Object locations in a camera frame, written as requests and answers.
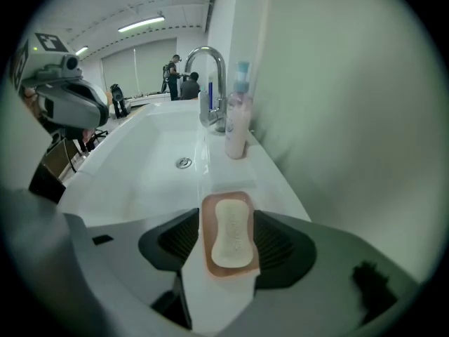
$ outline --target soap dish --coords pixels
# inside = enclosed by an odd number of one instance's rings
[[[239,199],[244,201],[249,208],[248,216],[248,237],[253,247],[253,259],[251,262],[244,266],[238,268],[226,268],[220,267],[215,264],[212,259],[212,247],[217,238],[218,221],[215,215],[215,205],[222,199]],[[210,194],[203,199],[201,204],[201,226],[203,233],[203,250],[206,260],[206,267],[209,273],[214,277],[233,277],[237,275],[243,275],[245,273],[251,272],[253,270],[259,269],[259,254],[257,252],[257,247],[254,243],[253,238],[253,228],[254,228],[254,218],[253,218],[254,206],[251,198],[245,192],[227,192],[222,194]]]

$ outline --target chrome faucet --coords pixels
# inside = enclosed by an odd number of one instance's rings
[[[212,125],[215,122],[217,126],[215,130],[219,132],[224,132],[226,127],[226,107],[227,107],[227,97],[226,97],[226,65],[222,54],[219,53],[214,48],[210,46],[200,46],[195,48],[189,56],[187,56],[187,61],[185,62],[185,72],[190,72],[192,68],[192,63],[195,57],[201,54],[207,54],[213,57],[217,63],[217,73],[218,73],[218,97],[215,98],[216,108],[212,111],[208,111],[207,116],[201,116],[201,122],[206,121],[208,125]]]

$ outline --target fluorescent light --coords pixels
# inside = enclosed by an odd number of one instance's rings
[[[152,24],[153,22],[164,21],[164,20],[165,20],[165,18],[163,16],[159,16],[157,18],[151,18],[151,19],[146,19],[146,20],[142,20],[142,21],[137,21],[131,25],[126,25],[126,26],[121,27],[119,29],[119,32],[125,32],[128,30],[134,29],[135,27],[148,25],[148,24]]]
[[[89,47],[87,46],[83,46],[82,48],[80,48],[75,54],[79,55],[80,53],[83,53],[84,51],[86,51]]]

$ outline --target white sink basin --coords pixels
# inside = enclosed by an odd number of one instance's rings
[[[224,152],[224,137],[202,127],[198,102],[148,105],[87,158],[60,200],[87,226],[109,225],[200,207],[214,192],[247,192],[256,209],[310,220],[299,199],[248,132],[245,159]],[[192,165],[179,169],[178,159]]]

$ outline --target bar of soap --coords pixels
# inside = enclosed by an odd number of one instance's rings
[[[240,199],[222,199],[215,205],[217,239],[211,257],[216,265],[240,268],[253,260],[253,247],[248,237],[249,210]]]

